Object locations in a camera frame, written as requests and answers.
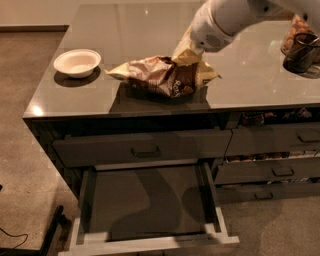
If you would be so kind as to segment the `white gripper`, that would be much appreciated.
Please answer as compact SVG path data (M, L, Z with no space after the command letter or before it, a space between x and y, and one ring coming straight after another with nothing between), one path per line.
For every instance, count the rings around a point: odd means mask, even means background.
M220 76L207 62L201 61L203 52L219 52L234 40L217 23L213 11L214 1L206 1L196 12L171 60L177 65L198 63L196 82L206 84Z

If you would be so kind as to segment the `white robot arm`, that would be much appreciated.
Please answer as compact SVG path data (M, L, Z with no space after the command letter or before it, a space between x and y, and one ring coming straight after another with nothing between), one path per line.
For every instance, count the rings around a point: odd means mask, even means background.
M171 60L180 66L200 62L204 52L219 52L247 27L290 19L295 14L313 32L320 32L320 0L206 0L195 13Z

